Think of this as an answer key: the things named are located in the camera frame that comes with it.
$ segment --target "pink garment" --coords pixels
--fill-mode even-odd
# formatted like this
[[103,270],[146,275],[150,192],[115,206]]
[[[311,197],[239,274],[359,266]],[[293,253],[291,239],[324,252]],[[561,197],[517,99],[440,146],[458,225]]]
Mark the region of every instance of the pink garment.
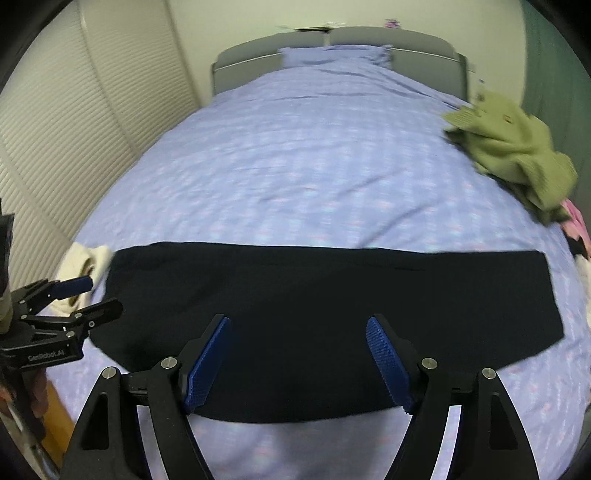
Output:
[[583,243],[585,244],[585,248],[587,249],[587,253],[591,256],[591,239],[589,238],[589,233],[587,231],[587,227],[585,226],[585,221],[583,220],[583,215],[581,215],[579,209],[575,207],[574,203],[570,200],[563,201],[562,206],[568,211],[570,216],[573,218],[572,220],[569,220],[561,224],[562,230],[569,237],[575,240],[578,240],[582,237]]

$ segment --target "metal bolt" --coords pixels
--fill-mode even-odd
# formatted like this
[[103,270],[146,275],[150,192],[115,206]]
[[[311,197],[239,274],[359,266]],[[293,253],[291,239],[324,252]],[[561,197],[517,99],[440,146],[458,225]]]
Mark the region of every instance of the metal bolt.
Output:
[[493,378],[496,378],[496,372],[492,368],[488,368],[488,367],[486,367],[482,371],[482,375],[484,375],[485,378],[488,378],[488,380],[492,380]]
[[423,360],[421,361],[421,365],[425,367],[427,370],[434,370],[437,368],[437,360],[430,357],[423,358]]
[[177,359],[173,356],[168,356],[160,362],[160,366],[166,370],[174,368],[177,366]]
[[107,380],[110,378],[113,378],[116,374],[117,374],[117,369],[115,367],[107,367],[101,373],[103,378],[106,378]]

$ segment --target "pillow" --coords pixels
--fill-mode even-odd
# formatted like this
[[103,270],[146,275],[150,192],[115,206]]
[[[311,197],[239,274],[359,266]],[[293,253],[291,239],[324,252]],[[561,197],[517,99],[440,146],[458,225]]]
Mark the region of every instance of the pillow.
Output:
[[280,48],[283,68],[322,65],[335,60],[362,59],[387,69],[391,68],[391,45],[332,45],[330,47]]

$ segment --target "bed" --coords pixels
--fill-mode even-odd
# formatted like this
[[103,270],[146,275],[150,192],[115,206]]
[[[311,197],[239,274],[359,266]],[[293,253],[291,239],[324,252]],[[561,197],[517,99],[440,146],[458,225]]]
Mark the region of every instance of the bed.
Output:
[[[279,48],[391,46],[391,69],[356,59],[282,68]],[[167,132],[103,198],[76,241],[113,250],[158,241],[382,247],[416,252],[546,254],[564,339],[499,372],[543,480],[556,480],[579,442],[591,340],[584,295],[558,225],[521,204],[442,134],[441,115],[468,98],[466,61],[441,39],[342,28],[275,35],[222,53],[216,97]],[[93,299],[100,300],[101,284]],[[50,369],[76,419],[113,361],[88,341],[85,358]],[[164,479],[148,412],[148,460]],[[382,479],[409,417],[392,408],[299,424],[224,423],[191,416],[219,479]],[[450,410],[433,478],[447,476],[459,421]]]

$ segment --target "green garment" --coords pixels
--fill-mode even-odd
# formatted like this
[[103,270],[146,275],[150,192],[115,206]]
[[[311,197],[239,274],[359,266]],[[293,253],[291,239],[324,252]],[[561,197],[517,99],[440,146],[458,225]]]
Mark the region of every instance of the green garment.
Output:
[[577,172],[568,156],[554,151],[544,122],[494,92],[443,118],[453,125],[447,136],[466,150],[476,170],[500,180],[541,223],[570,219],[560,203],[577,183]]

